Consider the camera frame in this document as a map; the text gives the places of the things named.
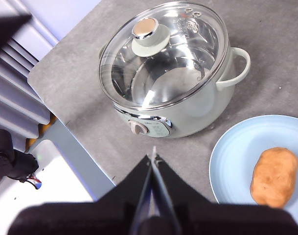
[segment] pot handle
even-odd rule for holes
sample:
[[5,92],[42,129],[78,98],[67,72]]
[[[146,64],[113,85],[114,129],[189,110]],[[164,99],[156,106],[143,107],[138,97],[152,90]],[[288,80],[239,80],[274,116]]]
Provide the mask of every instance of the pot handle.
[[219,91],[221,91],[223,88],[233,86],[238,82],[242,81],[242,79],[244,79],[248,75],[250,70],[251,59],[249,54],[245,50],[237,47],[232,47],[231,50],[234,57],[241,56],[246,60],[247,63],[243,71],[238,76],[226,81],[220,81],[220,79],[218,79],[218,81],[216,82],[216,87]]
[[102,53],[104,51],[105,46],[106,46],[106,44],[104,44],[103,47],[101,47],[101,50],[99,52],[99,59],[101,59],[101,55],[102,55]]

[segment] glass lid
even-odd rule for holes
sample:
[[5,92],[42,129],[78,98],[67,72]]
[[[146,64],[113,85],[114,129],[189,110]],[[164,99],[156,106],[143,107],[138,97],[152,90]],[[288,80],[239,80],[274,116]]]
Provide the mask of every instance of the glass lid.
[[162,4],[129,20],[105,46],[101,86],[125,108],[166,107],[205,85],[227,48],[226,27],[211,9],[188,2]]

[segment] gray countertop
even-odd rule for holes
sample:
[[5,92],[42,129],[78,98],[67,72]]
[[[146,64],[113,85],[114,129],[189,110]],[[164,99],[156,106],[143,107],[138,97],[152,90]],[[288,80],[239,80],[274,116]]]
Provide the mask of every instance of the gray countertop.
[[28,82],[115,183],[146,154],[158,153],[198,192],[214,201],[211,151],[236,123],[258,115],[298,117],[298,0],[204,0],[225,21],[234,47],[252,66],[222,115],[181,139],[133,135],[98,82],[101,47],[128,19],[164,1],[103,0],[31,71]]

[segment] control panel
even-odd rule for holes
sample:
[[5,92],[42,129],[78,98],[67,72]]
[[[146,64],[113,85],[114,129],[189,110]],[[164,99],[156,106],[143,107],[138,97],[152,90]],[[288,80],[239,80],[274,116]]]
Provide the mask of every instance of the control panel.
[[172,124],[163,117],[151,117],[147,115],[132,115],[118,110],[119,115],[129,123],[134,134],[143,134],[151,137],[166,137],[170,134]]

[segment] electric cooking pot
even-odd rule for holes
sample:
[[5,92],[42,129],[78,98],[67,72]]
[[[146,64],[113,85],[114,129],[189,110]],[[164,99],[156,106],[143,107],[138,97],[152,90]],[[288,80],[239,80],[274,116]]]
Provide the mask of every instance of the electric cooking pot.
[[[239,75],[236,56],[246,60]],[[213,10],[169,2],[119,29],[100,52],[99,79],[134,134],[178,138],[218,118],[250,63],[246,51],[230,47]]]

